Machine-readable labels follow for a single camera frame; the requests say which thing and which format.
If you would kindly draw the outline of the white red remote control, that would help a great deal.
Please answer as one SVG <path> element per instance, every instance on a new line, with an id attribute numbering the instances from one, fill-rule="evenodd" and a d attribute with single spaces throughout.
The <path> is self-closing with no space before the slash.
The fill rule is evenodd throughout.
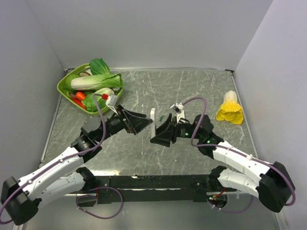
<path id="1" fill-rule="evenodd" d="M 156 135 L 156 122 L 155 122 L 155 108 L 151 109 L 150 118 L 152 119 L 151 123 L 151 138 L 154 138 Z"/>

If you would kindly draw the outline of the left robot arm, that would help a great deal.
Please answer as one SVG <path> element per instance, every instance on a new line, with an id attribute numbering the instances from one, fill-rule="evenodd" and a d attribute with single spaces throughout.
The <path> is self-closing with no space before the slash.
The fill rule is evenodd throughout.
<path id="1" fill-rule="evenodd" d="M 11 176 L 3 182 L 0 210 L 10 220 L 2 220 L 2 225 L 11 222 L 22 225 L 55 199 L 77 191 L 91 192 L 95 177 L 82 165 L 96 156 L 102 142 L 122 130 L 136 135 L 153 123 L 145 114 L 126 110 L 121 105 L 114 109 L 108 120 L 102 115 L 88 118 L 80 136 L 49 163 L 20 179 Z"/>

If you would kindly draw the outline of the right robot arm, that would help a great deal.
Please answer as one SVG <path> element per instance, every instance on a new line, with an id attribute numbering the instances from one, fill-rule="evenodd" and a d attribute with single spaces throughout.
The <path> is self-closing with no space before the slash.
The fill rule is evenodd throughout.
<path id="1" fill-rule="evenodd" d="M 229 144 L 213 132 L 213 124 L 207 115 L 197 115 L 193 123 L 177 121 L 169 115 L 160 125 L 150 142 L 170 147 L 177 138 L 198 140 L 196 147 L 205 156 L 229 165 L 212 170 L 210 187 L 215 191 L 232 188 L 248 193 L 269 210 L 279 213 L 295 191 L 295 186 L 285 166 L 261 161 Z"/>

